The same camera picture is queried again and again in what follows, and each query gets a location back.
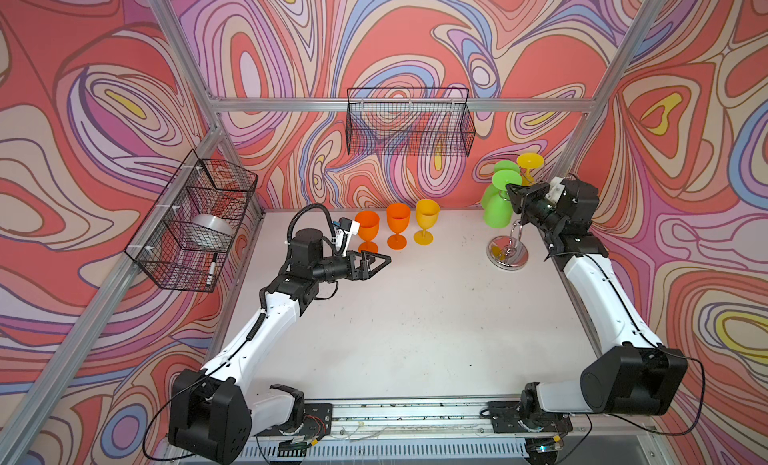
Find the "green wine glass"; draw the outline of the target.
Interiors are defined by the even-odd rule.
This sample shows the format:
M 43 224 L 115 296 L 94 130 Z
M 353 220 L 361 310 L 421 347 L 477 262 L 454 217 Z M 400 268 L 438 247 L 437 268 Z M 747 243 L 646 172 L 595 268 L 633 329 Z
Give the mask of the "green wine glass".
M 493 197 L 483 211 L 485 224 L 496 229 L 508 226 L 513 214 L 510 198 L 505 200 L 501 197 Z
M 513 161 L 501 160 L 494 164 L 491 183 L 486 187 L 480 204 L 486 208 L 493 197 L 509 200 L 507 186 L 521 186 L 523 183 L 520 167 Z

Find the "orange wine glass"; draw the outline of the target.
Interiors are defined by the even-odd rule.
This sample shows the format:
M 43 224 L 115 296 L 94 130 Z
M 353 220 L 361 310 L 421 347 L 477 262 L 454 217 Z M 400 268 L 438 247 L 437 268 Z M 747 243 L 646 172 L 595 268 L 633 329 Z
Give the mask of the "orange wine glass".
M 380 226 L 378 213 L 373 210 L 362 210 L 355 216 L 355 220 L 359 223 L 358 236 L 362 240 L 358 251 L 377 253 L 379 248 L 374 240 Z
M 387 245 L 392 250 L 402 250 L 407 246 L 407 239 L 403 232 L 410 223 L 411 209 L 407 204 L 394 203 L 387 207 L 387 225 L 392 235 L 387 239 Z

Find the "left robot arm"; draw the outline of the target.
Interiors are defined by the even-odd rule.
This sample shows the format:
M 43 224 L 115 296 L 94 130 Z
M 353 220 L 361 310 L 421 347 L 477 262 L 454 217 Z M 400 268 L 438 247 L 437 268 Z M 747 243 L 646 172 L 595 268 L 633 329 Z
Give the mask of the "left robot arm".
M 350 247 L 355 235 L 372 240 L 376 219 L 373 212 L 334 219 L 320 203 L 292 217 L 285 259 L 259 290 L 255 314 L 201 369 L 185 370 L 174 381 L 167 402 L 170 445 L 187 457 L 230 464 L 262 432 L 299 435 L 306 442 L 327 433 L 329 424 L 306 412 L 302 391 L 284 384 L 259 391 L 254 381 L 281 336 L 320 300 L 321 284 L 368 280 L 390 264 L 390 256 L 377 250 Z

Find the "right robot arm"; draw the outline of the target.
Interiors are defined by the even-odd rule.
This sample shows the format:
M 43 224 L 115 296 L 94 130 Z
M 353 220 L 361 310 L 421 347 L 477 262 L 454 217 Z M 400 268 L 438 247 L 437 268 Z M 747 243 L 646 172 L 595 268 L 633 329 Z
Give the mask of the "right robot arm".
M 595 186 L 578 178 L 506 187 L 522 224 L 542 234 L 547 257 L 585 306 L 600 354 L 581 374 L 561 382 L 531 382 L 521 394 L 524 420 L 564 414 L 661 416 L 688 370 L 631 304 L 613 271 L 609 252 L 592 233 L 599 204 Z

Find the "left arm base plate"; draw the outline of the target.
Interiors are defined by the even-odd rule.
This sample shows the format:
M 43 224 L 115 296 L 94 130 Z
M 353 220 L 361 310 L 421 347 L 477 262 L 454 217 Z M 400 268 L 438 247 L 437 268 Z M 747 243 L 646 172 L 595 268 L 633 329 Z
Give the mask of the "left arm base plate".
M 286 439 L 321 439 L 332 430 L 333 404 L 330 402 L 310 402 L 305 404 L 300 413 L 293 413 L 283 424 L 273 425 L 259 433 L 253 429 L 252 435 L 258 437 L 285 437 Z

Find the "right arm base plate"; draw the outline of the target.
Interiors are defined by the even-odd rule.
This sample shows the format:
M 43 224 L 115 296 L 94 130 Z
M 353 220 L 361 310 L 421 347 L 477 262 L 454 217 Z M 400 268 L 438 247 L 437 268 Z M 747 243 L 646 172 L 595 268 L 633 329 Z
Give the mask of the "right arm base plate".
M 568 415 L 532 412 L 526 418 L 519 410 L 519 401 L 490 401 L 480 411 L 480 417 L 491 423 L 496 434 L 529 433 L 567 435 L 573 431 Z

